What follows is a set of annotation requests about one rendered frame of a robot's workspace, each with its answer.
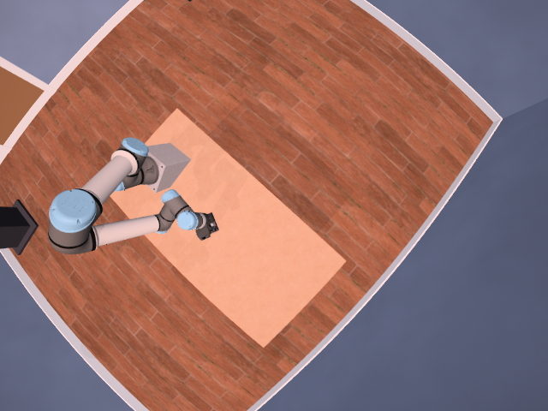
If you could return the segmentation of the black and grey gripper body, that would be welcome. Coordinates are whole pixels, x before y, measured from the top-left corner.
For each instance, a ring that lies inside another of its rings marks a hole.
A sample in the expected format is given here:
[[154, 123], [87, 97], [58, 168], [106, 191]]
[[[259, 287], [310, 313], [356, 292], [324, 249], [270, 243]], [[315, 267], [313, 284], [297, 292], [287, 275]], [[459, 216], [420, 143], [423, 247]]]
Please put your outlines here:
[[[203, 223], [200, 228], [196, 229], [196, 235], [201, 241], [211, 237], [211, 231], [209, 229], [209, 224], [214, 223], [214, 218], [212, 214], [206, 214], [204, 212], [198, 212], [203, 217]], [[205, 221], [206, 220], [206, 221]], [[203, 239], [203, 240], [202, 240]]]

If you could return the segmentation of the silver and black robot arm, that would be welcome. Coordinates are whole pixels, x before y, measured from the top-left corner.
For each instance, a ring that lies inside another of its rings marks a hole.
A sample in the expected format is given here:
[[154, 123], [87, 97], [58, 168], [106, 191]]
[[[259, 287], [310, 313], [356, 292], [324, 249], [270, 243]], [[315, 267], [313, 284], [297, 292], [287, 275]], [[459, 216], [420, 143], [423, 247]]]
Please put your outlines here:
[[127, 137], [112, 154], [113, 161], [109, 161], [82, 188], [57, 195], [49, 212], [48, 240], [51, 246], [60, 253], [87, 253], [99, 246], [141, 235], [165, 234], [176, 219], [181, 229], [200, 228], [203, 217], [194, 212], [175, 189], [162, 195], [164, 206], [159, 214], [93, 226], [103, 212], [102, 204], [114, 191], [157, 182], [158, 165], [147, 156], [148, 152], [145, 143]]

